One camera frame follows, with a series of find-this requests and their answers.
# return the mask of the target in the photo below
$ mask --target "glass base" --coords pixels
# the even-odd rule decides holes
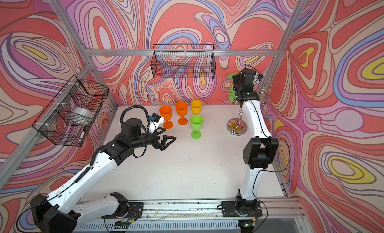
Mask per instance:
[[[179,125],[186,125],[188,123],[188,120],[186,118],[180,118],[178,121]]]
[[[201,137],[201,132],[200,131],[192,131],[191,132],[191,137],[193,139],[199,139]]]
[[[233,135],[243,135],[247,131],[247,124],[243,120],[233,118],[228,121],[227,130]]]
[[[172,127],[173,127],[173,123],[171,121],[165,121],[163,124],[163,128],[166,130],[169,130]]]

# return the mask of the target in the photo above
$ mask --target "wire basket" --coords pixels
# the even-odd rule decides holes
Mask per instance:
[[[32,126],[53,144],[82,146],[108,93],[108,87],[97,82],[77,80],[41,127],[36,128],[36,121]]]
[[[214,78],[213,44],[154,44],[151,70],[154,78]]]

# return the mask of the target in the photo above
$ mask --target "psychedelic wallpaper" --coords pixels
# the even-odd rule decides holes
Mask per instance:
[[[151,49],[156,43],[213,43],[217,49],[276,49],[296,0],[61,0],[85,46]],[[228,103],[228,75],[245,64],[266,72],[271,57],[216,57],[215,79],[152,78],[149,56],[93,62],[117,104]]]
[[[154,43],[184,41],[246,49],[262,43],[277,48],[296,0],[61,2],[88,48],[151,49]]]
[[[47,0],[0,0],[0,165],[64,83],[83,67],[74,43]],[[86,165],[112,117],[108,101],[83,147],[39,140],[0,190],[0,232],[16,232],[17,216]],[[37,232],[30,212],[20,225]]]
[[[246,64],[265,73],[271,59],[270,56],[229,56],[226,68],[216,65],[214,79],[153,78],[149,56],[95,56],[93,62],[118,105],[176,104],[194,99],[220,104],[230,103],[231,73],[240,72]]]
[[[61,0],[94,49],[213,43],[276,49],[296,0]],[[384,0],[309,0],[274,73],[262,111],[278,162],[314,232],[384,232]],[[60,86],[84,67],[48,0],[0,0],[0,164]],[[150,56],[91,59],[117,104],[230,103],[228,76],[271,57],[216,57],[214,79],[152,77]],[[113,114],[106,101],[83,147],[41,139],[0,191],[0,232],[38,193],[86,163]],[[30,212],[19,224],[37,232]]]
[[[384,0],[310,0],[263,107],[317,233],[384,232],[383,25]]]

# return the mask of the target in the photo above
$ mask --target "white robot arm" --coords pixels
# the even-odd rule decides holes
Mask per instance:
[[[125,113],[133,108],[141,108],[147,117],[145,128],[141,120],[130,118],[123,122]],[[68,182],[47,196],[36,195],[31,201],[33,221],[42,233],[71,233],[77,226],[105,215],[124,217],[128,212],[127,199],[118,192],[103,199],[85,204],[76,204],[80,198],[105,174],[119,166],[127,157],[135,156],[134,149],[152,145],[155,149],[165,150],[176,137],[163,135],[159,124],[163,117],[148,115],[146,109],[135,105],[123,111],[120,117],[121,133],[111,142],[98,148],[91,162]]]
[[[253,79],[256,74],[257,71],[246,68],[233,76],[236,99],[242,107],[253,136],[243,150],[247,170],[238,194],[242,200],[247,201],[257,198],[257,187],[264,172],[263,169],[272,163],[279,145],[278,140],[272,138],[265,125],[260,99],[257,92],[253,91]]]

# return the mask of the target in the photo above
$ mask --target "plastic wine glass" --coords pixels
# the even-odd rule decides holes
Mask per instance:
[[[199,139],[201,137],[201,132],[199,131],[203,126],[203,117],[200,115],[193,115],[191,117],[191,127],[193,131],[191,132],[191,137],[193,139]]]
[[[170,128],[173,127],[173,123],[170,120],[172,117],[172,108],[168,105],[164,105],[160,107],[160,115],[164,117],[164,124],[163,127],[166,130],[169,130]]]
[[[191,111],[194,115],[200,114],[202,107],[203,103],[199,100],[193,100],[191,102]]]
[[[185,115],[187,115],[188,111],[188,105],[186,102],[178,102],[176,104],[176,112],[181,117],[177,122],[179,125],[186,125],[188,123],[188,120],[184,118]]]

